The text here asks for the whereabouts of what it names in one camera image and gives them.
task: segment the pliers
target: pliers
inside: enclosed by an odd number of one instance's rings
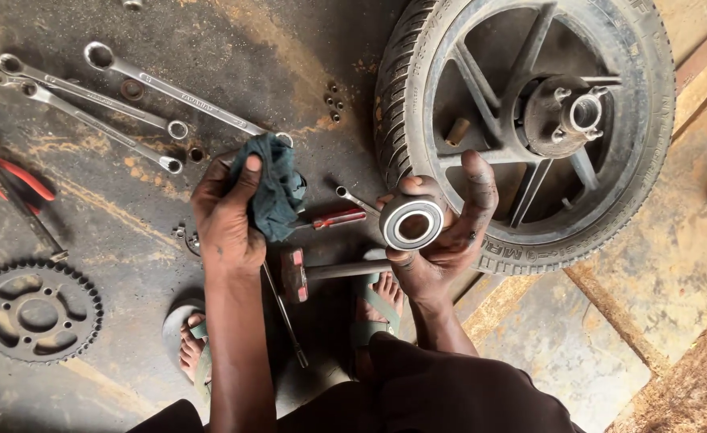
[[[38,194],[43,197],[44,200],[47,201],[52,201],[54,200],[54,194],[49,191],[41,182],[38,181],[35,177],[32,176],[29,172],[26,172],[23,168],[12,164],[12,162],[6,161],[4,159],[0,158],[0,168],[12,173],[14,176],[19,177],[23,182],[27,183],[30,185],[31,188],[33,188],[34,191],[38,192]],[[0,196],[2,197],[3,200],[9,200],[6,198],[6,196],[3,195],[3,192],[0,190]],[[38,215],[41,213],[38,208],[33,206],[32,204],[26,202],[25,203],[30,210]]]

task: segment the tire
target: tire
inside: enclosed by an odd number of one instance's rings
[[[413,0],[390,37],[378,74],[374,107],[376,156],[389,189],[405,176],[437,175],[428,162],[422,132],[426,71],[446,30],[472,1]],[[569,10],[570,3],[579,1],[564,0],[560,7]],[[674,60],[661,16],[651,0],[602,0],[594,4],[602,5],[607,14],[604,19],[610,17],[617,27],[614,31],[634,41],[642,58],[637,59],[635,68],[647,85],[649,120],[639,134],[642,151],[634,175],[606,212],[588,227],[559,241],[525,245],[485,235],[481,255],[472,265],[478,271],[528,275],[556,271],[584,259],[626,226],[661,171],[671,142],[676,101]]]

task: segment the metal bolt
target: metal bolt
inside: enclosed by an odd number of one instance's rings
[[[564,136],[566,134],[564,131],[562,131],[560,128],[556,128],[553,133],[551,133],[551,141],[553,143],[559,143],[560,141],[564,140]]]
[[[591,141],[591,140],[596,140],[599,137],[603,136],[604,133],[602,131],[597,131],[596,129],[592,129],[591,131],[588,131],[587,133],[585,133],[585,135],[586,135],[586,140]]]
[[[591,90],[589,90],[589,94],[597,96],[598,98],[607,92],[609,92],[609,89],[607,87],[598,86],[598,85],[596,85],[595,87],[592,87]]]
[[[572,94],[573,94],[573,91],[570,89],[557,87],[557,89],[554,90],[554,92],[553,92],[553,97],[557,100],[558,103],[561,103],[562,99],[565,99],[569,95],[572,95]]]

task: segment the metal rod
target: metal rod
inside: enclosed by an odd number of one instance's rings
[[[9,199],[12,207],[17,212],[18,215],[27,223],[33,233],[36,234],[39,241],[52,251],[52,256],[50,259],[52,261],[58,262],[64,260],[68,257],[67,250],[63,250],[57,240],[54,239],[51,233],[43,226],[41,220],[36,217],[32,211],[27,207],[25,202],[22,200],[19,194],[13,189],[11,182],[4,176],[0,170],[0,191],[3,195]]]
[[[292,346],[295,349],[295,355],[297,355],[297,360],[300,361],[302,368],[306,368],[308,367],[308,359],[305,357],[305,353],[303,353],[301,344],[297,342],[297,337],[295,337],[295,333],[292,330],[292,324],[290,323],[290,317],[287,315],[287,309],[284,308],[284,302],[281,300],[281,296],[279,296],[279,290],[276,289],[276,284],[273,283],[273,277],[271,276],[271,271],[268,271],[268,262],[266,261],[263,261],[263,271],[265,271],[265,275],[266,277],[268,277],[268,283],[271,285],[271,290],[273,290],[273,296],[276,297],[276,303],[279,304],[281,318],[284,320],[284,324],[287,326],[287,332],[289,333],[290,339],[292,340]]]
[[[365,275],[368,273],[380,273],[391,270],[391,262],[388,259],[376,261],[364,261],[347,264],[331,264],[327,266],[306,267],[306,279],[326,280],[327,278],[351,277],[353,275]]]

